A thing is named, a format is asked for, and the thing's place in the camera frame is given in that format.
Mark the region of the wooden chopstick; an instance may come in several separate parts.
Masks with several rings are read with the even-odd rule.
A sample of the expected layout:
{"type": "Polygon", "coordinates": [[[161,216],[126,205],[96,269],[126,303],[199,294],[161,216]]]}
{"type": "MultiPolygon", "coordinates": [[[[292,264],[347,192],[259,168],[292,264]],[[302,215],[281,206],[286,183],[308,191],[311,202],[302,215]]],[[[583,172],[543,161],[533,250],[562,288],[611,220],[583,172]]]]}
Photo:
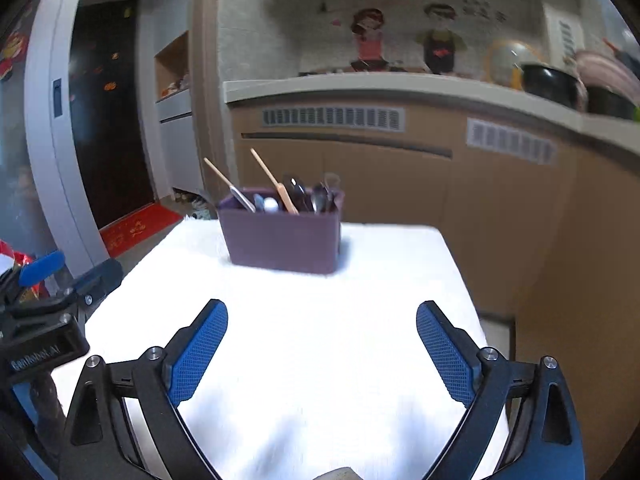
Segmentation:
{"type": "Polygon", "coordinates": [[[214,174],[228,186],[231,195],[240,203],[240,205],[253,214],[257,211],[255,205],[207,158],[203,158],[205,165],[213,170],[214,174]]]}

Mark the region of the metal spoon white ball end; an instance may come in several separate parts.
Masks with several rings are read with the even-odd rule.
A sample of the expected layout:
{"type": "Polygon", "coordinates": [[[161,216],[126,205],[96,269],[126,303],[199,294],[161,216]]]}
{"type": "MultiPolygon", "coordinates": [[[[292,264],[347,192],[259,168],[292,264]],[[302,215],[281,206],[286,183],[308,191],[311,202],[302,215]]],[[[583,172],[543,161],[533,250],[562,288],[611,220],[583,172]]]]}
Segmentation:
{"type": "Polygon", "coordinates": [[[274,214],[280,210],[279,202],[273,197],[265,197],[260,194],[255,194],[253,198],[257,211],[265,212],[266,214],[274,214]]]}

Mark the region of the light wooden handled utensil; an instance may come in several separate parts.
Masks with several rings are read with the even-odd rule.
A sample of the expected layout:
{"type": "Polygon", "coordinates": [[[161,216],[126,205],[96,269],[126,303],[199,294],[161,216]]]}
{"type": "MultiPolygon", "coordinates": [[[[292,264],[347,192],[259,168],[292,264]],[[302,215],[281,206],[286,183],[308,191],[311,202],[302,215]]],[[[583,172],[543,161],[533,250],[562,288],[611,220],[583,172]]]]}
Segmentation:
{"type": "Polygon", "coordinates": [[[252,156],[254,157],[254,159],[256,160],[256,162],[258,163],[258,165],[260,166],[260,168],[262,168],[262,171],[265,173],[265,175],[267,176],[267,178],[270,180],[270,182],[272,183],[272,185],[274,186],[274,188],[276,189],[276,191],[278,192],[278,195],[280,196],[280,199],[282,200],[283,205],[285,206],[286,211],[289,214],[299,214],[298,209],[295,207],[295,205],[293,204],[291,197],[288,195],[288,191],[286,190],[285,186],[283,183],[281,183],[271,172],[271,170],[269,169],[269,167],[266,165],[266,163],[262,160],[262,158],[259,156],[259,154],[257,153],[256,150],[254,150],[254,148],[250,149],[250,154],[252,154],[252,156]]]}

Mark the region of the dark long-handled spoon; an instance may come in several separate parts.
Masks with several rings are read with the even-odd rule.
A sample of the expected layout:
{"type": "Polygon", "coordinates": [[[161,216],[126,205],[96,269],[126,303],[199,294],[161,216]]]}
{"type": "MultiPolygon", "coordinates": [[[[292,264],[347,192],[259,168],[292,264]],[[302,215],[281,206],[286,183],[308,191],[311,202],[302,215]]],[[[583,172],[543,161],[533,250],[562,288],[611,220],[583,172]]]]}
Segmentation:
{"type": "Polygon", "coordinates": [[[282,183],[290,196],[292,204],[298,211],[309,211],[309,205],[305,187],[298,177],[292,174],[285,174],[282,183]]]}

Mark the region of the metal shovel-shaped spoon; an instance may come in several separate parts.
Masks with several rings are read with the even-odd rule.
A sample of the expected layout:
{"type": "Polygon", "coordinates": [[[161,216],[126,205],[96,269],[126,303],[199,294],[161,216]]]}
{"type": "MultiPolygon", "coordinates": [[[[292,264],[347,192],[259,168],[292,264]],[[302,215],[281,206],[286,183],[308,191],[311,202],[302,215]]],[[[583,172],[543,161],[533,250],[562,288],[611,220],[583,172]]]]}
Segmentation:
{"type": "Polygon", "coordinates": [[[326,188],[325,212],[332,212],[335,208],[335,197],[341,191],[341,177],[334,172],[326,172],[323,175],[323,184],[326,188]]]}

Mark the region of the small metal spoon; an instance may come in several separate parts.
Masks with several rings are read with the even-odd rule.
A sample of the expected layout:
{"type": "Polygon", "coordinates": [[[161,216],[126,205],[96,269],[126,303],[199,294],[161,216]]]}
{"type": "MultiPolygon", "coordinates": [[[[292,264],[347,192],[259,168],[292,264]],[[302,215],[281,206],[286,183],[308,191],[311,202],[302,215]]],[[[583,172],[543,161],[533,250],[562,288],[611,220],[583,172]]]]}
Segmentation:
{"type": "Polygon", "coordinates": [[[322,183],[317,183],[311,190],[310,200],[312,211],[315,214],[326,212],[330,202],[329,190],[322,183]]]}

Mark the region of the wooden kitchen counter cabinet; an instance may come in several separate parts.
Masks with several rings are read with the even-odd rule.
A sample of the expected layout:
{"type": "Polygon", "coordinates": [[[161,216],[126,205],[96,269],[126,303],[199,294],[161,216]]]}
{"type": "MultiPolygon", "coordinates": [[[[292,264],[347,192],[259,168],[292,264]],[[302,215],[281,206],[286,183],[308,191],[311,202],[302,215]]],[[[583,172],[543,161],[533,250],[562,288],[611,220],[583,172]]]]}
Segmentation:
{"type": "Polygon", "coordinates": [[[480,312],[510,318],[521,360],[555,356],[572,390],[588,476],[639,425],[639,127],[459,78],[360,74],[227,81],[241,182],[341,177],[353,222],[428,224],[480,312]],[[265,127],[266,107],[401,107],[404,132],[265,127]],[[466,145],[469,118],[552,141],[552,165],[466,145]]]}

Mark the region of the red door mat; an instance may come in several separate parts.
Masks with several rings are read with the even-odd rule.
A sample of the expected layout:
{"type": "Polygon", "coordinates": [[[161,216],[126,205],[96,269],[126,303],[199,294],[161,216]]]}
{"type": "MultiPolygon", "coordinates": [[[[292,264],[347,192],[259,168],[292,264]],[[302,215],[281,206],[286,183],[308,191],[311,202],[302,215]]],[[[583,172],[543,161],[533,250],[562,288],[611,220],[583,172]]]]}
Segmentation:
{"type": "Polygon", "coordinates": [[[168,226],[180,222],[182,217],[175,211],[154,203],[114,221],[100,231],[107,253],[117,258],[129,249],[148,240],[168,226]]]}

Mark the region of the purple plastic utensil caddy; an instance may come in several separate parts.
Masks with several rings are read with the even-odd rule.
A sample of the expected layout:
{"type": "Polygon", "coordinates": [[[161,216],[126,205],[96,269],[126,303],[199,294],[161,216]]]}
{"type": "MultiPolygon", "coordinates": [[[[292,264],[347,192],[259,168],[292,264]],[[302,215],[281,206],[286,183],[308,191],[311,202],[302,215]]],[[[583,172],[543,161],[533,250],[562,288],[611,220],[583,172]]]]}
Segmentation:
{"type": "Polygon", "coordinates": [[[217,206],[231,262],[238,266],[332,274],[341,246],[345,194],[337,191],[327,214],[251,212],[232,195],[217,206]]]}

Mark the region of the grey vent grille right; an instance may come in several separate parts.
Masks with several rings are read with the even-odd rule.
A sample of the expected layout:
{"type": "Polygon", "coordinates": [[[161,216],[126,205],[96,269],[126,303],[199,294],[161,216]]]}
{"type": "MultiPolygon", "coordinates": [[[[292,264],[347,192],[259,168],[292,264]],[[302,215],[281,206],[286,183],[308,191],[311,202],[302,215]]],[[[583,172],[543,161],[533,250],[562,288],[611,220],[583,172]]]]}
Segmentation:
{"type": "Polygon", "coordinates": [[[552,165],[558,152],[552,141],[541,136],[475,118],[466,123],[466,145],[537,165],[552,165]]]}

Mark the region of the grey vent grille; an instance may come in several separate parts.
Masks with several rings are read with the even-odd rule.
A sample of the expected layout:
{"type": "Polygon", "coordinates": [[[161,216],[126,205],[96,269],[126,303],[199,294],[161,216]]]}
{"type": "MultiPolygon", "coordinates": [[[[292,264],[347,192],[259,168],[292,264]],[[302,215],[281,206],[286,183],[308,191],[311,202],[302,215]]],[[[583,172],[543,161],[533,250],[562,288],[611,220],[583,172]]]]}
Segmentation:
{"type": "Polygon", "coordinates": [[[475,118],[466,123],[466,145],[537,165],[552,165],[558,152],[552,141],[541,136],[475,118]]]}
{"type": "Polygon", "coordinates": [[[260,111],[265,127],[349,128],[404,132],[406,111],[401,107],[322,105],[266,107],[260,111]]]}

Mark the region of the grey vent grille left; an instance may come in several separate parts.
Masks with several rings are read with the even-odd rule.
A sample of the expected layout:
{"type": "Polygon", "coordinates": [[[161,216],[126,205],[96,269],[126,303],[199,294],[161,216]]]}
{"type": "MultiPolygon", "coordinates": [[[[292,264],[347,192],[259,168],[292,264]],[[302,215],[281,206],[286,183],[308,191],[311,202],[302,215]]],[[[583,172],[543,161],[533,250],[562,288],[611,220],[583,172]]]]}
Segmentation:
{"type": "Polygon", "coordinates": [[[260,111],[265,127],[349,128],[404,132],[406,111],[401,107],[322,105],[266,107],[260,111]]]}

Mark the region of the black wok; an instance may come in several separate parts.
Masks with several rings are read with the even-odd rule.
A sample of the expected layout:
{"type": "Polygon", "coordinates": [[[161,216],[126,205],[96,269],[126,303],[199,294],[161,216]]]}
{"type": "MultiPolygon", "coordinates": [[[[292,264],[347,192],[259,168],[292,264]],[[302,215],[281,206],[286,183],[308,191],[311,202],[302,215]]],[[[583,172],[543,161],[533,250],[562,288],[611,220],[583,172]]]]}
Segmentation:
{"type": "Polygon", "coordinates": [[[582,83],[573,75],[544,64],[520,67],[521,86],[526,93],[579,110],[584,104],[582,83]]]}

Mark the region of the cartoon boy wall sticker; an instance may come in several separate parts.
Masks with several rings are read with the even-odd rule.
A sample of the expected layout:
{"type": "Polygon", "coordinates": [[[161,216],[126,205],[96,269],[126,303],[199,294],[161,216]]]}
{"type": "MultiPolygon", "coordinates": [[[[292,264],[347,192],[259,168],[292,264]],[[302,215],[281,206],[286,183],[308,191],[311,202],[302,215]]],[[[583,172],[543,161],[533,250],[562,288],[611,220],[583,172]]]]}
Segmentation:
{"type": "Polygon", "coordinates": [[[423,62],[435,75],[451,75],[456,68],[456,55],[466,50],[462,37],[450,26],[457,19],[457,11],[447,3],[429,3],[423,12],[430,27],[416,37],[423,51],[423,62]]]}

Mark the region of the cartoon girl wall sticker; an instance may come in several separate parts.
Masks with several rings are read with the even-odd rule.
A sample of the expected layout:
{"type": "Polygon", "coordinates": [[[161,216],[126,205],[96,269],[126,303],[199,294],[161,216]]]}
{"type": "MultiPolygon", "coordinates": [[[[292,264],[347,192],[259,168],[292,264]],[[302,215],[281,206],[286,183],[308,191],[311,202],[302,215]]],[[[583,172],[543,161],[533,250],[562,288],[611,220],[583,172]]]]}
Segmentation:
{"type": "Polygon", "coordinates": [[[350,63],[355,72],[382,72],[388,67],[383,56],[384,14],[380,9],[361,9],[352,17],[352,36],[357,45],[357,58],[350,63]]]}

